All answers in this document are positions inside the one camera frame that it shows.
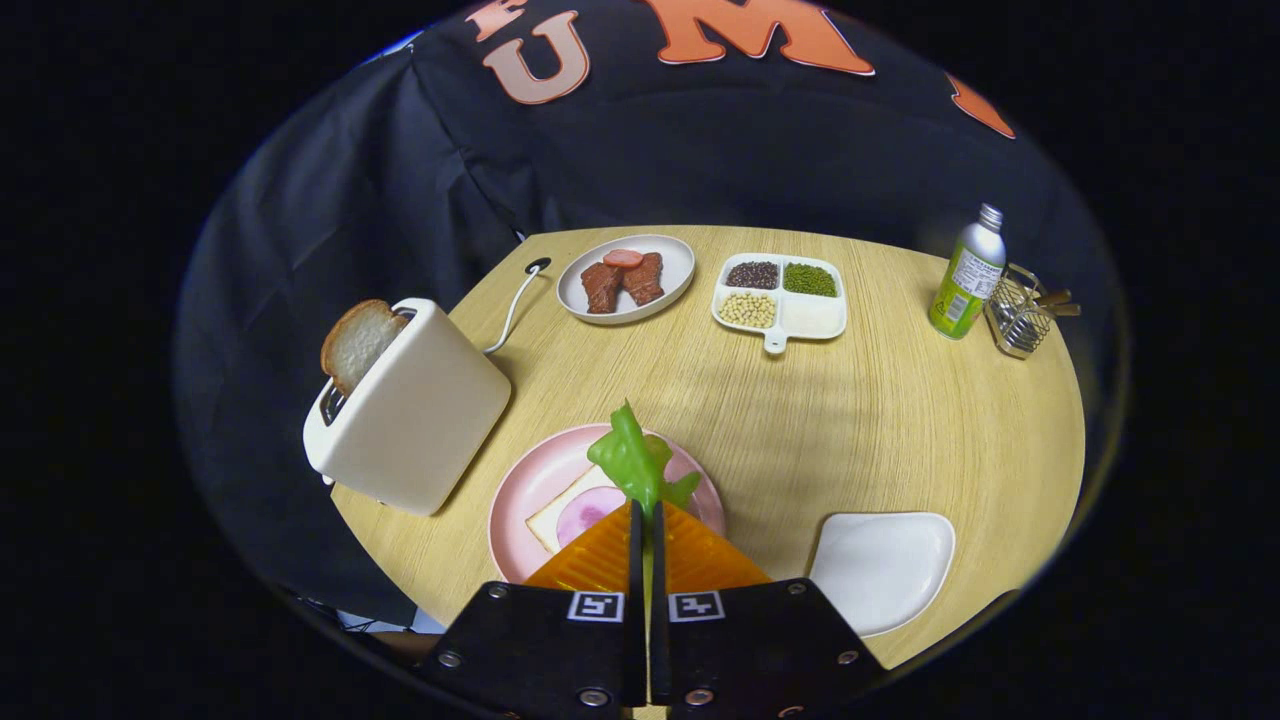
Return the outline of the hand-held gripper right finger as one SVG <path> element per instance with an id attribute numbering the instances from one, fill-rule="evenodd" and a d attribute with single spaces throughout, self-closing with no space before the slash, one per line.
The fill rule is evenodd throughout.
<path id="1" fill-rule="evenodd" d="M 667 719 L 832 719 L 891 683 L 861 637 L 805 578 L 675 591 L 677 542 L 719 539 L 669 503 L 653 516 L 650 702 Z"/>

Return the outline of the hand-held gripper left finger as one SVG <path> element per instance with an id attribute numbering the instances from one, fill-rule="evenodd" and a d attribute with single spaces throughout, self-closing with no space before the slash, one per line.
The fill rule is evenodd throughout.
<path id="1" fill-rule="evenodd" d="M 486 582 L 415 676 L 481 719 L 631 719 L 646 701 L 639 502 L 618 509 L 622 589 Z"/>

